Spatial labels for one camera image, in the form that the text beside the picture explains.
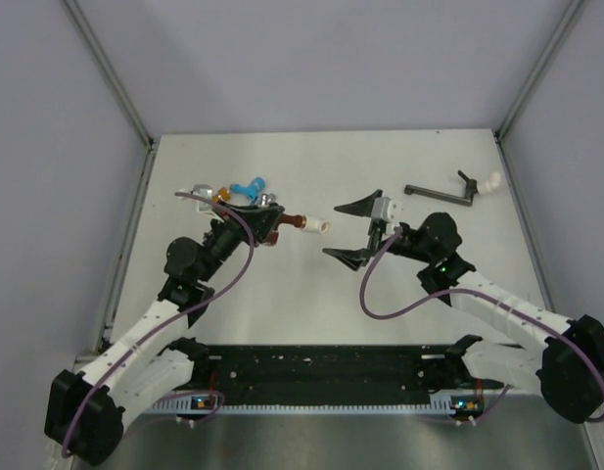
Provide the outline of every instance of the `white table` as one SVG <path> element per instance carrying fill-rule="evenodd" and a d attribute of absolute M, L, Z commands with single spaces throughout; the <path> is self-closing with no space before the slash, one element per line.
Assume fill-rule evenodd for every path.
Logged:
<path fill-rule="evenodd" d="M 333 211 L 383 189 L 403 197 L 401 219 L 418 227 L 431 212 L 449 212 L 463 238 L 459 254 L 506 290 L 542 306 L 519 218 L 508 185 L 476 196 L 471 208 L 403 195 L 405 184 L 462 194 L 462 169 L 484 181 L 502 171 L 488 129 L 304 132 L 163 137 L 129 259 L 112 341 L 137 321 L 165 281 L 168 244 L 189 236 L 198 242 L 209 220 L 173 192 L 206 183 L 215 190 L 248 184 L 256 176 L 287 213 L 308 213 L 333 224 L 321 237 L 282 226 L 276 247 L 260 247 L 240 284 L 213 303 L 193 332 L 206 344 L 422 344 L 453 343 L 473 333 L 508 341 L 469 315 L 430 302 L 391 321 L 367 318 L 358 305 L 362 270 L 353 272 L 322 248 L 366 245 L 369 219 Z M 231 203 L 244 204 L 241 197 Z M 240 248 L 212 278 L 215 289 L 245 261 Z M 416 272 L 423 264 L 386 256 L 368 291 L 368 303 L 389 313 L 423 297 Z"/>

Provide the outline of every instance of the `blue object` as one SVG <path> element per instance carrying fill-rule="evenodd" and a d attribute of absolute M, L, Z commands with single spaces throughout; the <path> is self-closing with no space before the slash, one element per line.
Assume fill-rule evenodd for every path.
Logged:
<path fill-rule="evenodd" d="M 240 184 L 233 184 L 230 186 L 230 191 L 236 194 L 242 194 L 254 204 L 258 200 L 260 191 L 266 186 L 264 180 L 260 177 L 254 178 L 248 186 L 241 186 Z"/>

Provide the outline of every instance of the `orange object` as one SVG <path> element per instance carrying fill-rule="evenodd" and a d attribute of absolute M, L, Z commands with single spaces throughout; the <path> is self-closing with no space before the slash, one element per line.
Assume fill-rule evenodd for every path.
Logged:
<path fill-rule="evenodd" d="M 230 191 L 223 187 L 219 189 L 214 196 L 212 196 L 212 200 L 216 203 L 227 202 L 230 200 L 232 196 L 230 195 Z"/>

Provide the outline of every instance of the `white ruler strip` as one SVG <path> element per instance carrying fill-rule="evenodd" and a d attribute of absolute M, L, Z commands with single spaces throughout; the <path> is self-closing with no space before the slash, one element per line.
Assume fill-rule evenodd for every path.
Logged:
<path fill-rule="evenodd" d="M 208 414 L 209 409 L 193 409 L 193 400 L 200 396 L 170 399 L 154 404 L 145 414 Z M 387 404 L 387 405 L 321 405 L 321 406 L 286 406 L 279 404 L 242 404 L 223 406 L 217 414 L 453 414 L 451 396 L 433 395 L 430 404 Z"/>

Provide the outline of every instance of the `metal lever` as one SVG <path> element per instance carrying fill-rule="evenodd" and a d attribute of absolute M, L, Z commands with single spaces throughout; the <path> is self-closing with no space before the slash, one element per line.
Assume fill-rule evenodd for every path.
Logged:
<path fill-rule="evenodd" d="M 426 196 L 428 198 L 437 199 L 439 201 L 445 201 L 447 203 L 471 207 L 474 204 L 474 196 L 478 194 L 478 181 L 469 178 L 461 170 L 458 170 L 458 176 L 464 179 L 466 183 L 465 195 L 462 197 L 454 196 L 453 194 L 442 193 L 441 191 L 435 191 L 434 189 L 413 186 L 411 184 L 407 184 L 403 192 L 407 195 L 418 194 L 420 196 Z"/>

